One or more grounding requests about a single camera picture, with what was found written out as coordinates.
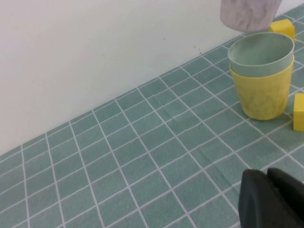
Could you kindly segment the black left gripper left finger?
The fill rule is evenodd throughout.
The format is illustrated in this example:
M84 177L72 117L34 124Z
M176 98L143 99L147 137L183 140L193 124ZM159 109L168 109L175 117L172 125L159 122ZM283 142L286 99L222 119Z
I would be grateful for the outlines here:
M288 206L279 190L258 170L242 173L238 213L242 228L302 228L299 218Z

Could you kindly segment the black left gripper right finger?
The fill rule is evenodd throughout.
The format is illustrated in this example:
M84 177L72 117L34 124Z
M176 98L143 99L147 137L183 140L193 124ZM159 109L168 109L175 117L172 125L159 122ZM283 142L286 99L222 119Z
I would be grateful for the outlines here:
M267 177L299 218L304 217L304 184L279 168L269 168Z

